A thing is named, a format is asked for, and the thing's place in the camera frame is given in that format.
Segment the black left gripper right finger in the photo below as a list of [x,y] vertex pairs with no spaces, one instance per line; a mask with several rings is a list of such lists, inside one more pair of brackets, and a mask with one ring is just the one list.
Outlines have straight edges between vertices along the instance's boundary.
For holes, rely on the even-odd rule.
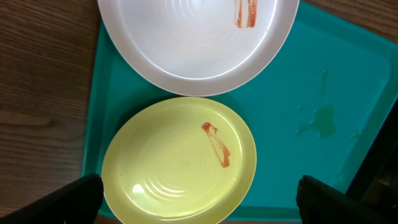
[[309,175],[299,180],[296,203],[303,224],[397,223]]

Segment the yellow plate with sauce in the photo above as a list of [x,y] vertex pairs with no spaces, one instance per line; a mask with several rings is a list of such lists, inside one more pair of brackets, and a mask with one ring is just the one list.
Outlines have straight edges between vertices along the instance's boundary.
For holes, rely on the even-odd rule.
[[104,197],[122,223],[219,223],[248,193],[256,163],[254,138],[236,112],[206,98],[171,98],[113,137]]

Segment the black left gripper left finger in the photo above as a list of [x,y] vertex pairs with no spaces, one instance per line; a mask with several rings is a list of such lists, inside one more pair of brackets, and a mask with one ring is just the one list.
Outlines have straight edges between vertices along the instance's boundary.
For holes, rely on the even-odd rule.
[[1,218],[2,224],[91,224],[103,203],[103,181],[86,175]]

